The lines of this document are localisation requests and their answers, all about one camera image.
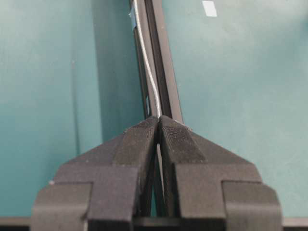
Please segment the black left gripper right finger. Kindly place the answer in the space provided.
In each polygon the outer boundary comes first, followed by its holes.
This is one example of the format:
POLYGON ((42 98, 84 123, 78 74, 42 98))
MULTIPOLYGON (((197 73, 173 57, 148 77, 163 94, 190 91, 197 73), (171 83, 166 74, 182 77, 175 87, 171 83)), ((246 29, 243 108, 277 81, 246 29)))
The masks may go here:
POLYGON ((256 166, 192 132, 159 120, 166 213, 182 231, 279 231, 276 192, 256 166))

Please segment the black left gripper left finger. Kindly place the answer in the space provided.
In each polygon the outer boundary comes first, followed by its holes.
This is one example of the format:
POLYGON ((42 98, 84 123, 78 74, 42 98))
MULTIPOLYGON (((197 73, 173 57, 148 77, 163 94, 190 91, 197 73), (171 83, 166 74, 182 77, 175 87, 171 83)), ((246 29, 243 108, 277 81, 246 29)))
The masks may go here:
POLYGON ((33 231, 131 231, 151 213, 154 116, 62 164, 35 199, 33 231))

